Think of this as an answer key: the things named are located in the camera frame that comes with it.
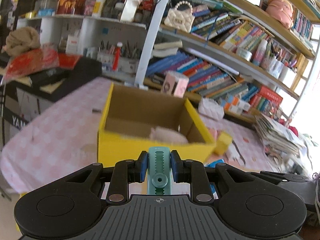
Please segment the mint green stapler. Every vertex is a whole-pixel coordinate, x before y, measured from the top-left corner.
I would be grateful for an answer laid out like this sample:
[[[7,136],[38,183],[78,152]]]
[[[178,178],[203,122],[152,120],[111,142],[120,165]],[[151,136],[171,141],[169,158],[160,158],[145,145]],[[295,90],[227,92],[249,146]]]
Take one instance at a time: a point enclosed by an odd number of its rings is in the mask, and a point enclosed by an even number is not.
[[[170,154],[168,147],[149,148],[147,194],[156,196],[172,194]]]

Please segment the pink plush pig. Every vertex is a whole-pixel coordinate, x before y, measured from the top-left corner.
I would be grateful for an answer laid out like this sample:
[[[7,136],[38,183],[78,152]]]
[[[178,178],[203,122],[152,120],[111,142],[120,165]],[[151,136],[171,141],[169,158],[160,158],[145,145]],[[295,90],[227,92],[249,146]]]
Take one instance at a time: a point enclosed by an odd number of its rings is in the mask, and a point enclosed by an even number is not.
[[[163,127],[152,128],[149,139],[167,144],[187,144],[187,138],[179,132]]]

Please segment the yellow tape roll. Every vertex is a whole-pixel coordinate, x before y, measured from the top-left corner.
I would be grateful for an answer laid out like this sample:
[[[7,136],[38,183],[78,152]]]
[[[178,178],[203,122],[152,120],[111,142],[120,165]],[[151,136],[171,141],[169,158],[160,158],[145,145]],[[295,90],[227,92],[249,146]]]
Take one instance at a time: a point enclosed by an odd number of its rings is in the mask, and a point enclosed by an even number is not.
[[[216,155],[224,155],[232,141],[233,138],[231,135],[224,131],[219,131],[217,133],[216,147],[214,149],[214,153]]]

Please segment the pink handheld fan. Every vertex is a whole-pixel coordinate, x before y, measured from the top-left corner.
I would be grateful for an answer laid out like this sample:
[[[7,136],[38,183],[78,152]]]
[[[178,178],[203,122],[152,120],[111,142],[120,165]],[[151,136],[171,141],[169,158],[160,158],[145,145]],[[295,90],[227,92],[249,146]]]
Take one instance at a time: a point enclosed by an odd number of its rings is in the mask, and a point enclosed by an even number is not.
[[[217,132],[217,130],[215,130],[214,128],[209,128],[208,131],[210,132],[210,134],[212,135],[212,137],[214,138],[214,140],[217,140],[217,137],[218,137],[218,132]]]

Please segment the white power adapter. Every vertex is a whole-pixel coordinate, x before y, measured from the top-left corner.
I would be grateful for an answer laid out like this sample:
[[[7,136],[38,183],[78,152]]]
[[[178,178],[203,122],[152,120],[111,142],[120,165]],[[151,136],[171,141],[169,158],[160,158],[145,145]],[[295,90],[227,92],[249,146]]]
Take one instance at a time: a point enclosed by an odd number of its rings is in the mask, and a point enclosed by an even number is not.
[[[228,161],[239,161],[240,160],[240,154],[239,151],[235,145],[234,142],[232,142],[226,152],[225,152],[225,156],[228,159]]]

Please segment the yellow cardboard box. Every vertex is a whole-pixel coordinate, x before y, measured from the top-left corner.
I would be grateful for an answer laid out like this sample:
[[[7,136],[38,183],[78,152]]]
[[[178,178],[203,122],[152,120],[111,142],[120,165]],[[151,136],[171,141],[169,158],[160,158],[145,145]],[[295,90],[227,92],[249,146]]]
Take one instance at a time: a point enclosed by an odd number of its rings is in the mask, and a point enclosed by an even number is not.
[[[180,132],[188,143],[151,140],[156,127]],[[181,159],[203,163],[214,152],[216,141],[188,99],[113,83],[98,129],[98,161],[110,167],[159,146],[177,150]]]

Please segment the stack of papers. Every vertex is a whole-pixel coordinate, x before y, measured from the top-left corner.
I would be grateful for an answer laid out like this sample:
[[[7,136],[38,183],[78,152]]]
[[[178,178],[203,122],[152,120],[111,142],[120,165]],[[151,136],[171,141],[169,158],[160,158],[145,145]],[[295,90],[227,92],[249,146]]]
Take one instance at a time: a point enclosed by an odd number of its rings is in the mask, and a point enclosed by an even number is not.
[[[300,158],[304,142],[290,129],[264,114],[255,116],[254,127],[264,146]]]

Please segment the white quilted handbag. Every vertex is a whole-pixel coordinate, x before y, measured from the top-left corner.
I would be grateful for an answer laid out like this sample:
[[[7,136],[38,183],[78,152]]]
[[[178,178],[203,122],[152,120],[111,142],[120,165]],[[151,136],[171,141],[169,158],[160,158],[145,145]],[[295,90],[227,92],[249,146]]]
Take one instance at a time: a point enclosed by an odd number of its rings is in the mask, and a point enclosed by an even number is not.
[[[216,101],[208,98],[202,98],[199,106],[198,112],[208,118],[216,121],[223,119],[225,113],[222,106],[220,106]]]

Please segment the orange white box lower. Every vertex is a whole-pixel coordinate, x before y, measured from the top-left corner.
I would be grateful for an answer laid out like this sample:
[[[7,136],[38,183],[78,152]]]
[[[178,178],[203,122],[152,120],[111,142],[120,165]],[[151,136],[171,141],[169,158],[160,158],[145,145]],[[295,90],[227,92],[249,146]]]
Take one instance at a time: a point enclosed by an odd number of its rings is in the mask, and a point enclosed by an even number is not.
[[[241,115],[243,110],[239,108],[238,106],[235,106],[231,103],[228,103],[226,100],[220,99],[219,100],[219,105],[223,107],[225,111],[232,112],[234,114]]]

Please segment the orange white box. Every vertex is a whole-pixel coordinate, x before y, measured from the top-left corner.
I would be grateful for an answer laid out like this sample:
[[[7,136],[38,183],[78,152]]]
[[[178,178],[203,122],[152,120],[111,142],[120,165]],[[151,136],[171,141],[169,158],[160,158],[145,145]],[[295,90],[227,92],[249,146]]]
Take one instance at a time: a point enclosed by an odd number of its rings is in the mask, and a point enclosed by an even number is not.
[[[227,103],[230,103],[231,105],[236,106],[243,111],[249,111],[251,108],[251,105],[248,102],[245,102],[244,100],[241,100],[240,98],[232,96],[230,94],[226,95],[225,100]]]
[[[235,106],[231,103],[228,103],[226,100],[220,99],[219,100],[219,105],[223,107],[225,111],[232,112],[234,114],[241,115],[243,110],[239,108],[238,106]]]

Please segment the orange white box upper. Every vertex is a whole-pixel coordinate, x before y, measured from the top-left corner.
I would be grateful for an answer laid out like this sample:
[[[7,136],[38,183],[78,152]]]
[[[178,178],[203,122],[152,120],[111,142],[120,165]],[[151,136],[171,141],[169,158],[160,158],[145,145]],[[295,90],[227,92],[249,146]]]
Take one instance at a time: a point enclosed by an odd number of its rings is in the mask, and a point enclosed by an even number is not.
[[[230,94],[226,95],[225,100],[227,103],[230,103],[231,105],[236,106],[243,111],[249,111],[251,108],[251,105],[248,102],[245,102],[244,100],[241,100],[240,98],[232,96]]]

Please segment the pink cylindrical pen holder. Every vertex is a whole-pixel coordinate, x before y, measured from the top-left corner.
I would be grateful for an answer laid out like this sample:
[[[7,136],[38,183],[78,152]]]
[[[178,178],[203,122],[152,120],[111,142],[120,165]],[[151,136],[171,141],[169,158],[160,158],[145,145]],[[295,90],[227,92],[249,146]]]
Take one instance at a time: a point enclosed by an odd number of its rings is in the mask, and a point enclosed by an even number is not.
[[[170,70],[165,76],[161,92],[178,98],[183,98],[185,91],[187,90],[188,83],[189,77],[182,73]]]

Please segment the red thick dictionary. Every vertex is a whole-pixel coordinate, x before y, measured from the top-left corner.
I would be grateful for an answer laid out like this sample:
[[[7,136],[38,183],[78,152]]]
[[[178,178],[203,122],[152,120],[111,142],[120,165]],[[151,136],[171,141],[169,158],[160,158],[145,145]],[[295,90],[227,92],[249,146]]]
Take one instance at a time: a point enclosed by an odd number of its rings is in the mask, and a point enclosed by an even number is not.
[[[277,106],[279,106],[283,101],[283,98],[279,94],[266,86],[261,86],[258,95],[272,103],[275,103]]]

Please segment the black keyboard case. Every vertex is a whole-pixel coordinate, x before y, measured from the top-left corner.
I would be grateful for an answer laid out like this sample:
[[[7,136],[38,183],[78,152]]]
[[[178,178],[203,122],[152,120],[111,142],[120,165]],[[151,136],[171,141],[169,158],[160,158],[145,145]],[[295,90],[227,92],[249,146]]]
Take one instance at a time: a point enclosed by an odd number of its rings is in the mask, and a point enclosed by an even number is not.
[[[44,88],[28,88],[27,91],[50,102],[57,102],[96,77],[100,77],[101,67],[101,62],[82,57],[57,88],[50,89],[49,92],[45,92]]]

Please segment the wooden bookshelf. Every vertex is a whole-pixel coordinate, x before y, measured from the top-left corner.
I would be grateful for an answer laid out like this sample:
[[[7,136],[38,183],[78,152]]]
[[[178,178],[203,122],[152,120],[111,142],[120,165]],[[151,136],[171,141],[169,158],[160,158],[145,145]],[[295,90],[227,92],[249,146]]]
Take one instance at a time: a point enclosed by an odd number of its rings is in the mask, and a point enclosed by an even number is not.
[[[164,25],[168,11],[180,1],[193,7],[191,32]],[[139,6],[150,17],[135,74],[135,83],[159,86],[172,70],[189,77],[187,97],[193,101],[235,95],[251,104],[251,119],[279,109],[289,122],[300,103],[319,52],[315,38],[319,19],[303,0],[288,0],[293,27],[286,29],[265,10],[268,0],[149,0]],[[275,103],[258,95],[261,86],[279,94]]]

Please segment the red plastic bag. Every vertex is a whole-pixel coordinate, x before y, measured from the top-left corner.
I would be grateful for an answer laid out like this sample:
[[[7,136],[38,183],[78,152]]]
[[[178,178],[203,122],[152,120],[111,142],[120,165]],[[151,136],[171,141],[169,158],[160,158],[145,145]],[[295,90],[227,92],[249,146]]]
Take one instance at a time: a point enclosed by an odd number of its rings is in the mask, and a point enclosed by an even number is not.
[[[2,75],[1,85],[50,68],[71,70],[80,58],[81,55],[58,53],[51,47],[30,50],[9,60]]]

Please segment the cream quilted handbag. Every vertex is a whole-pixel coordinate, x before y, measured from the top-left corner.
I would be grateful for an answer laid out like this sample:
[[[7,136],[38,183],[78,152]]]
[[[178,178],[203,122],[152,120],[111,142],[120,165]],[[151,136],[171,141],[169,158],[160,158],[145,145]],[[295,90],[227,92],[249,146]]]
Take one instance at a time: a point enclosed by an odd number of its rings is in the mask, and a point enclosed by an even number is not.
[[[181,5],[187,5],[189,10],[179,10]],[[195,16],[193,15],[191,3],[188,1],[180,1],[174,8],[169,9],[167,17],[164,20],[164,25],[190,33],[194,20]]]

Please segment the brown folded cloth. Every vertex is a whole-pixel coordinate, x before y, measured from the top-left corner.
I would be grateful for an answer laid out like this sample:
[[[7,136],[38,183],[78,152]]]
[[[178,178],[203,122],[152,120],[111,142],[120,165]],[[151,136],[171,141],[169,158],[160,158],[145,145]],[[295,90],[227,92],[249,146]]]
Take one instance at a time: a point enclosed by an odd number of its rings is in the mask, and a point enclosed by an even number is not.
[[[33,27],[23,27],[11,31],[6,38],[2,51],[10,57],[17,57],[29,50],[40,48],[40,36]]]

